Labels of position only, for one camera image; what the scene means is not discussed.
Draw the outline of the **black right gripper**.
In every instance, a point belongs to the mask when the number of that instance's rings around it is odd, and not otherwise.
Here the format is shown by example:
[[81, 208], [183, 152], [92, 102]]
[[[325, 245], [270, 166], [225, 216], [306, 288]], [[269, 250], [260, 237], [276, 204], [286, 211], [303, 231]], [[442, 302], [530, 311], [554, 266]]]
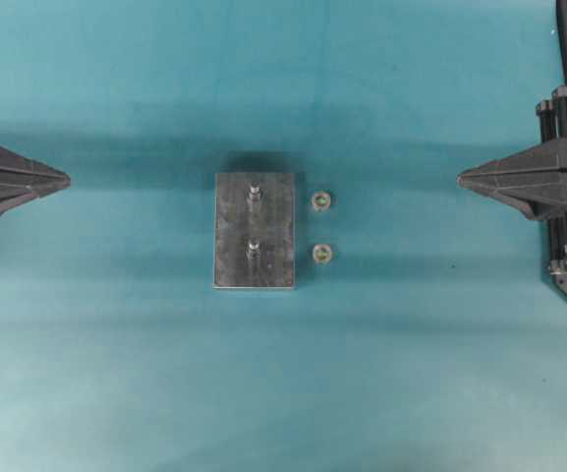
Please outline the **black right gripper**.
[[536, 113], [545, 143], [465, 170], [458, 185], [528, 220], [548, 220], [549, 271], [560, 275], [567, 272], [567, 86], [555, 89]]

